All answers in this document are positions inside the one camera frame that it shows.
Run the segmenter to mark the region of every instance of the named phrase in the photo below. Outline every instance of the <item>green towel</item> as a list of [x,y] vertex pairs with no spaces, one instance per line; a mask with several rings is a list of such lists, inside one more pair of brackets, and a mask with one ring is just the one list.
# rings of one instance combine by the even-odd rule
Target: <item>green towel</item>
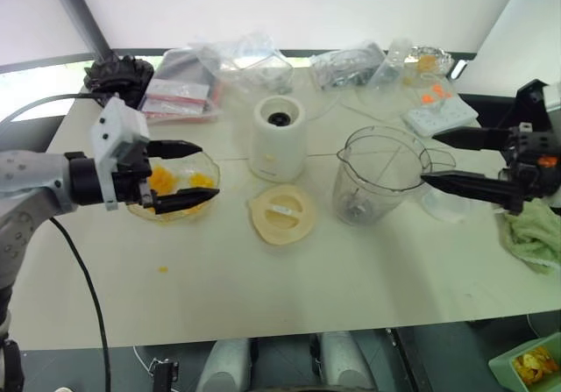
[[501,237],[509,252],[542,274],[561,269],[561,217],[541,199],[525,203],[519,216],[503,215]]

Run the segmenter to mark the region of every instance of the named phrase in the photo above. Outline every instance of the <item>clear bag with black items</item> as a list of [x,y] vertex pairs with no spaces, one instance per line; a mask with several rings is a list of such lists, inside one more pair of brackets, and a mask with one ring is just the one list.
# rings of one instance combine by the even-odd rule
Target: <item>clear bag with black items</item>
[[378,45],[367,41],[357,48],[312,56],[310,62],[317,85],[327,91],[367,85],[385,59]]
[[294,68],[264,33],[252,32],[231,41],[201,44],[196,54],[218,80],[245,93],[266,89],[271,95],[285,95],[292,90]]
[[141,110],[148,123],[214,121],[222,83],[199,61],[196,48],[168,50],[154,73]]

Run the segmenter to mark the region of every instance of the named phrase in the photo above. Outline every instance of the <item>white table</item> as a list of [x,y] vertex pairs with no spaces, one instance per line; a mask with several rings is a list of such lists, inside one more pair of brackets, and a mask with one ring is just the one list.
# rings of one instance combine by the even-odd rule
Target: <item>white table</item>
[[[306,71],[298,77],[307,78]],[[307,107],[321,102],[311,90],[295,95]],[[372,228],[340,222],[324,188],[337,171],[333,154],[353,131],[375,123],[342,106],[309,123],[310,157],[295,182],[316,202],[316,228],[290,246],[266,244],[247,207],[248,199],[272,186],[247,168],[241,134],[252,107],[233,93],[224,96],[223,106],[224,115],[213,124],[151,127],[153,139],[193,141],[218,162],[222,191],[207,215],[158,225],[124,206],[108,212],[95,205],[60,218],[96,285],[110,346],[433,324],[561,308],[559,275],[534,274],[500,246],[489,204],[457,225],[429,217],[413,200]],[[76,102],[50,152],[91,155],[89,128],[99,111],[93,102]],[[497,153],[453,154],[458,167],[488,175],[502,164]],[[159,272],[163,266],[167,273]],[[28,247],[11,310],[11,334],[22,349],[100,346],[82,273],[49,223]]]

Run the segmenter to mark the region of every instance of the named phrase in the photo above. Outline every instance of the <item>clear plastic pitcher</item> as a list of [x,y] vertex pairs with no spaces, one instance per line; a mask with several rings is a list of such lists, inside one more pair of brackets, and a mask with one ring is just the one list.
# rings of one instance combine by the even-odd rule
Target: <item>clear plastic pitcher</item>
[[[431,159],[437,154],[444,162]],[[369,225],[417,192],[422,174],[455,166],[449,153],[428,150],[415,135],[387,126],[354,132],[337,157],[333,207],[350,225]]]

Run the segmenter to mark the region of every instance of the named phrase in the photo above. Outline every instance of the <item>green container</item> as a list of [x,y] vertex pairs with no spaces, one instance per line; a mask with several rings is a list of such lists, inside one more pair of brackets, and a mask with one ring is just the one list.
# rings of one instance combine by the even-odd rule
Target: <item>green container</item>
[[512,361],[516,357],[539,346],[544,346],[551,357],[559,364],[561,361],[561,332],[555,332],[546,338],[532,339],[489,360],[489,368],[497,381],[503,387],[514,390],[514,392],[561,392],[561,371],[547,374],[541,381],[526,386],[512,365]]

